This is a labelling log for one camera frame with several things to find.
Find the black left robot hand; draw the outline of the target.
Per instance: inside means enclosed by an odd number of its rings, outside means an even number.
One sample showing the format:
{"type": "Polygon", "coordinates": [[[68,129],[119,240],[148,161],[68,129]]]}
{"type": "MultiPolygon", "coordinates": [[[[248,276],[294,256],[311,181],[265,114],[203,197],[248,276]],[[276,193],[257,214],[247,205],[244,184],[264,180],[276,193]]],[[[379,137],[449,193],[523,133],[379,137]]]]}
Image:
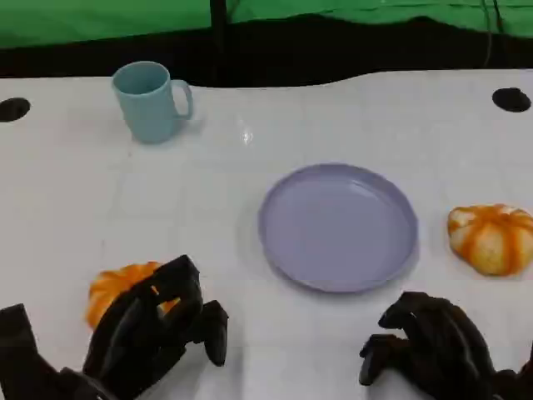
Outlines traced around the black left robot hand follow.
{"type": "Polygon", "coordinates": [[[203,345],[217,367],[226,361],[227,312],[216,300],[204,302],[187,255],[100,272],[86,320],[92,338],[82,370],[119,399],[138,398],[158,383],[188,343],[203,345]]]}

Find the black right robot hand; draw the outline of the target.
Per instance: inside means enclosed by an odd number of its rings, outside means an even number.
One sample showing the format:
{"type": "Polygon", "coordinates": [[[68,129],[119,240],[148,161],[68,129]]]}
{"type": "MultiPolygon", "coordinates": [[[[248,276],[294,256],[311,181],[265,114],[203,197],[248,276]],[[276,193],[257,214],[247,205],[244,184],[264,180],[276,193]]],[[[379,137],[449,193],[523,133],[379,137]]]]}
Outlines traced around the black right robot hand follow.
{"type": "Polygon", "coordinates": [[[359,383],[371,386],[394,370],[434,399],[492,399],[496,375],[484,337],[456,305],[424,292],[404,292],[378,326],[406,337],[371,335],[360,351],[359,383]]]}

